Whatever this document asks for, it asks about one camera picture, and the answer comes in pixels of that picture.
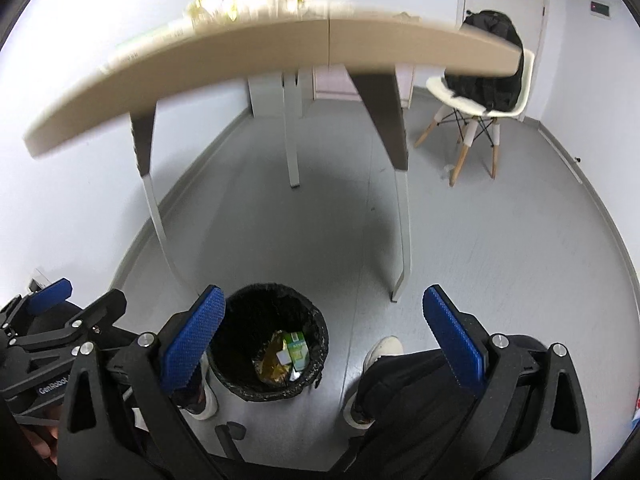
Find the person's left hand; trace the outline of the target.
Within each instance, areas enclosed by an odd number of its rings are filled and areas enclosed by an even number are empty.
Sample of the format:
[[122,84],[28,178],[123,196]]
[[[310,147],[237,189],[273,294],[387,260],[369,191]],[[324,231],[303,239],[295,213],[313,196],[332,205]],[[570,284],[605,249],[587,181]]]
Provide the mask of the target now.
[[32,448],[43,460],[58,464],[58,422],[62,406],[55,406],[47,411],[47,419],[54,421],[52,426],[21,426],[24,436]]

